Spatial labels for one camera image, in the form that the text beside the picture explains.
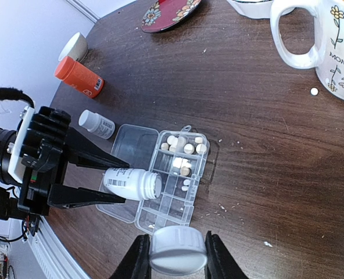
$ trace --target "red plate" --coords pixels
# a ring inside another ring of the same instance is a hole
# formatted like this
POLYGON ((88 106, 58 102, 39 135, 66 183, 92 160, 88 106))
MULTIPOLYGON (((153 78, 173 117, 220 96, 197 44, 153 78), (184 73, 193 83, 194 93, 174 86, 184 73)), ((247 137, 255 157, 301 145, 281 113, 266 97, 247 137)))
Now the red plate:
POLYGON ((146 33, 163 31, 190 15, 202 0, 159 0, 146 12, 141 29, 146 33))

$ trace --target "pill organizer compartment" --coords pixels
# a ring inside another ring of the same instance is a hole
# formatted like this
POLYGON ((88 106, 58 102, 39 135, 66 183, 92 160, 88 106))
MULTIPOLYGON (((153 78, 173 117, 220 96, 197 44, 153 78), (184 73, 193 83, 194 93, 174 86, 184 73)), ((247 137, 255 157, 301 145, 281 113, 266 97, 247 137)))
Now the pill organizer compartment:
MULTIPOLYGON (((159 198, 147 201, 129 201, 114 205, 97 205, 101 212, 126 223, 135 223, 140 230, 153 234, 166 226, 189 226, 194 210, 194 200, 200 178, 203 176, 207 153, 191 155, 184 153, 185 144, 196 146, 195 138, 201 137, 209 149, 209 142, 203 134, 190 133, 191 127, 182 131, 162 131, 124 124, 115 139, 112 155, 130 164, 134 169, 145 169, 159 173, 162 178, 162 194, 159 198), (176 152, 162 150, 161 144, 167 142, 170 135, 183 137, 176 152), (187 176, 181 174, 181 168, 187 167, 187 176), (187 184, 188 190, 182 187, 187 184)), ((100 191, 109 192, 101 182, 100 191)))

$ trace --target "wooden table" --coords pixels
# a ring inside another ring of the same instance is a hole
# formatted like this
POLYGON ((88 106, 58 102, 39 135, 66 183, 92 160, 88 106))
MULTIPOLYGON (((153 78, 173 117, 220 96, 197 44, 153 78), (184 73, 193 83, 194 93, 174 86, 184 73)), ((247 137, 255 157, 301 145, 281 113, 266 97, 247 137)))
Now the wooden table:
MULTIPOLYGON (((205 0, 183 25, 144 34, 139 24, 150 4, 139 0, 90 32, 84 64, 106 80, 102 93, 92 100, 63 84, 52 106, 107 152, 111 140, 78 127, 84 109, 118 126, 191 124, 212 147, 191 226, 219 234, 250 278, 344 279, 344 101, 314 70, 281 60, 268 20, 205 0), (310 95, 313 87, 319 95, 310 95)), ((307 12, 296 10, 281 24, 292 51, 310 48, 307 12)), ((101 173, 70 166, 65 183, 98 189, 101 173)), ((94 206, 53 209, 48 220, 93 278, 110 276, 142 234, 94 206)))

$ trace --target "white bowl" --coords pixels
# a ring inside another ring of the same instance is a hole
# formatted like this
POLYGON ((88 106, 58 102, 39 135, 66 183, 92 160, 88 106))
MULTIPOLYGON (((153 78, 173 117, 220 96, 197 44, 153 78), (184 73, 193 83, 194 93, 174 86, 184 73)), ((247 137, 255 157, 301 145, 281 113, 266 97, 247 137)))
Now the white bowl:
POLYGON ((169 226, 154 232, 149 263, 156 272, 186 276, 207 264, 207 251, 200 231, 186 226, 169 226))
MULTIPOLYGON (((249 17, 250 19, 269 19, 270 9, 273 0, 227 0, 229 4, 242 16, 249 17)), ((293 9, 286 10, 283 15, 291 13, 293 9)))
POLYGON ((63 50, 58 57, 58 61, 61 61, 65 56, 73 58, 75 61, 83 59, 88 52, 88 43, 80 32, 72 36, 72 38, 64 46, 63 50))

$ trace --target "white pill bottle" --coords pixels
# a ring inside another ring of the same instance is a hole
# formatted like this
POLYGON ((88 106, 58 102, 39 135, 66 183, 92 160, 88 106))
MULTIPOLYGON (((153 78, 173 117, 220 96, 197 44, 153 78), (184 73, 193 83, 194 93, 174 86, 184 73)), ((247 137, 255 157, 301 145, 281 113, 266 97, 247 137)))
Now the white pill bottle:
POLYGON ((106 140, 110 138, 115 131, 114 122, 98 113, 90 112, 88 109, 82 112, 79 118, 79 126, 86 128, 88 132, 106 140))
POLYGON ((110 192, 134 201, 157 199, 162 192, 160 174, 142 169, 108 169, 103 184, 110 192))

